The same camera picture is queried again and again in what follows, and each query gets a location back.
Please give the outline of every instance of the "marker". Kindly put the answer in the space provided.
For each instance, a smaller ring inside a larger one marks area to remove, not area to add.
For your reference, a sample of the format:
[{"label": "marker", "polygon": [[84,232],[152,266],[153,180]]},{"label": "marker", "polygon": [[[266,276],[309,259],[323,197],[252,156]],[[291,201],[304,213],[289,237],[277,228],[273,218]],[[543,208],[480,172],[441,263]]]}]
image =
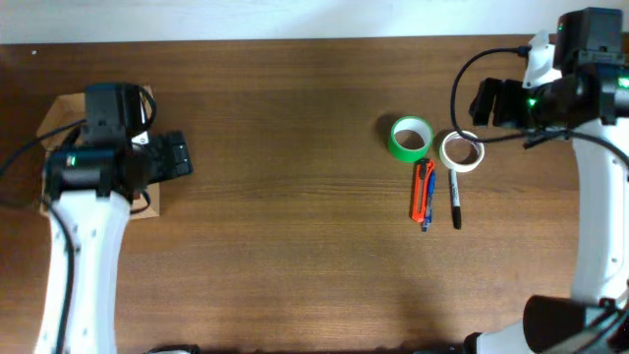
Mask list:
[{"label": "marker", "polygon": [[450,170],[450,189],[452,190],[452,220],[454,228],[461,229],[461,200],[459,200],[459,185],[456,182],[456,171]]}]

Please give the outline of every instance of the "cardboard box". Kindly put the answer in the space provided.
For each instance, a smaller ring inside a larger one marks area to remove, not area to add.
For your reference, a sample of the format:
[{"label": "cardboard box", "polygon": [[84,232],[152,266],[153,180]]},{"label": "cardboard box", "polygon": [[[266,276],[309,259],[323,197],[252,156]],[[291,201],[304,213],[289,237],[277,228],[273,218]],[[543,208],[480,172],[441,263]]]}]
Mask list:
[{"label": "cardboard box", "polygon": [[[144,87],[151,95],[153,95],[150,87]],[[144,105],[146,114],[150,116],[150,106]],[[63,94],[57,96],[52,106],[46,113],[43,121],[37,129],[37,136],[40,137],[54,129],[61,126],[65,126],[76,122],[78,120],[86,118],[86,96],[84,93]],[[52,151],[66,138],[66,136],[72,131],[68,129],[65,132],[61,132],[49,139],[43,140],[41,144],[46,151]],[[133,138],[134,143],[143,144],[148,139],[148,134],[143,133]],[[148,195],[150,196],[150,206],[147,210],[131,215],[131,219],[147,218],[159,216],[159,183],[154,183],[146,188]],[[146,200],[142,195],[134,200],[131,205],[131,209],[139,209],[146,206]],[[45,208],[42,206],[40,211],[46,214]]]}]

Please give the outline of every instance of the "wood grain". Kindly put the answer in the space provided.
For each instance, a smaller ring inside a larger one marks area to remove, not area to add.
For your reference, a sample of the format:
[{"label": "wood grain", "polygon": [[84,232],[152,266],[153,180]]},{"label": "wood grain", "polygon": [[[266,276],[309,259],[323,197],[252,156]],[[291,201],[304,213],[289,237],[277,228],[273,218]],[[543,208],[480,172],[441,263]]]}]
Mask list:
[{"label": "wood grain", "polygon": [[[121,353],[180,342],[245,351],[459,342],[516,321],[532,294],[569,293],[579,209],[572,149],[488,146],[480,167],[459,178],[462,231],[438,163],[434,224],[423,234],[408,216],[412,166],[389,154],[383,136],[387,121],[414,114],[443,137],[463,63],[527,40],[0,46],[0,160],[32,137],[55,95],[99,82],[150,84],[154,131],[185,132],[194,175],[164,183],[161,216],[125,234]],[[462,125],[471,125],[480,80],[521,78],[524,65],[506,54],[475,64],[460,87]],[[33,200],[41,153],[5,176],[3,199]],[[0,351],[30,352],[48,226],[32,212],[2,208],[0,217]]]}]

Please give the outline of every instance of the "black cable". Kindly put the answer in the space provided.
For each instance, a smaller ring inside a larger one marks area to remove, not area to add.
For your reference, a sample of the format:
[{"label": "black cable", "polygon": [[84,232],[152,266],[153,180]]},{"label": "black cable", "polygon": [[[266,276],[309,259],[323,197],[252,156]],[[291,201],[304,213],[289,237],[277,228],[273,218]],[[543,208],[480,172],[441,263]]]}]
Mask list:
[{"label": "black cable", "polygon": [[549,142],[551,140],[555,140],[557,138],[565,138],[567,139],[580,139],[586,142],[590,142],[596,145],[599,145],[603,148],[607,148],[608,150],[610,150],[613,154],[615,154],[618,158],[620,158],[620,160],[622,160],[622,163],[625,164],[625,166],[627,167],[627,169],[629,169],[629,156],[627,156],[626,153],[624,153],[620,148],[618,148],[616,145],[610,143],[609,141],[603,139],[603,138],[599,138],[599,137],[595,137],[592,135],[588,135],[588,134],[583,134],[583,133],[579,133],[579,132],[575,132],[573,130],[562,130],[562,131],[558,131],[558,132],[545,132],[545,133],[540,133],[542,135],[541,138],[536,139],[536,140],[532,140],[529,142],[524,143],[524,148],[534,148],[540,144]]},{"label": "black cable", "polygon": [[142,196],[144,197],[144,199],[146,200],[146,206],[143,206],[143,207],[135,209],[135,210],[131,210],[131,215],[135,215],[135,214],[141,213],[143,211],[146,211],[148,209],[148,207],[150,207],[150,195],[148,194],[148,192],[146,190],[142,190],[141,193],[142,193]]},{"label": "black cable", "polygon": [[622,162],[625,164],[625,166],[629,169],[629,157],[627,156],[626,153],[624,153],[616,145],[608,142],[607,140],[605,140],[603,138],[591,136],[591,135],[588,135],[588,134],[578,133],[578,132],[574,132],[574,131],[567,131],[566,134],[567,134],[567,136],[569,138],[581,139],[581,140],[584,140],[586,142],[594,143],[594,144],[599,145],[601,147],[607,148],[608,150],[613,152],[616,156],[618,156],[618,158],[620,158],[622,160]]},{"label": "black cable", "polygon": [[55,352],[57,354],[63,353],[63,347],[66,341],[66,326],[68,325],[68,317],[70,315],[70,303],[72,302],[72,288],[75,281],[75,247],[72,243],[70,236],[70,230],[68,226],[63,222],[59,212],[52,206],[52,203],[45,198],[41,199],[41,202],[48,208],[48,212],[52,217],[57,220],[57,223],[61,227],[63,236],[66,239],[66,253],[68,257],[68,275],[66,277],[66,294],[63,299],[63,307],[61,309],[61,319],[59,320],[59,330],[57,331],[57,344]]},{"label": "black cable", "polygon": [[146,101],[148,102],[148,105],[150,106],[150,117],[147,117],[146,121],[143,124],[143,132],[146,132],[150,128],[150,126],[153,124],[153,121],[155,120],[155,116],[157,115],[157,103],[155,103],[155,99],[153,98],[152,95],[150,95],[150,93],[148,93],[148,90],[146,90],[146,88],[143,88],[140,85],[137,85],[137,88],[140,90],[140,93],[142,94],[142,96],[146,98]]},{"label": "black cable", "polygon": [[7,171],[7,169],[9,168],[9,166],[11,166],[11,164],[13,164],[13,162],[15,162],[18,157],[20,157],[20,155],[22,155],[25,151],[27,151],[29,148],[34,147],[35,145],[37,145],[39,142],[48,139],[52,136],[55,136],[67,129],[70,129],[72,127],[76,127],[78,125],[81,125],[83,123],[85,123],[86,120],[82,119],[79,121],[76,121],[74,123],[65,125],[65,126],[61,126],[55,130],[52,130],[44,135],[42,135],[41,137],[37,137],[33,140],[31,140],[30,142],[24,144],[22,147],[18,148],[18,150],[16,150],[15,152],[13,152],[13,154],[11,156],[9,156],[9,158],[7,158],[7,160],[2,164],[2,167],[0,167],[0,177],[4,176],[5,172]]},{"label": "black cable", "polygon": [[461,81],[461,77],[463,76],[465,71],[468,70],[468,68],[475,61],[483,58],[484,56],[489,55],[489,54],[494,54],[494,53],[514,53],[514,54],[518,54],[518,56],[526,57],[530,50],[531,48],[527,46],[521,46],[517,48],[494,48],[494,49],[486,50],[484,52],[481,52],[475,55],[472,59],[470,59],[467,63],[465,63],[463,68],[461,68],[461,71],[456,76],[456,79],[454,79],[454,84],[452,85],[452,94],[450,95],[450,118],[452,119],[452,127],[454,127],[456,132],[463,139],[471,141],[471,142],[475,142],[475,143],[489,144],[489,143],[506,142],[509,140],[528,137],[528,134],[526,133],[517,133],[517,134],[506,135],[503,137],[481,139],[481,138],[475,138],[469,134],[463,133],[463,130],[461,129],[461,127],[459,127],[459,124],[456,121],[456,90],[459,86],[459,81]]}]

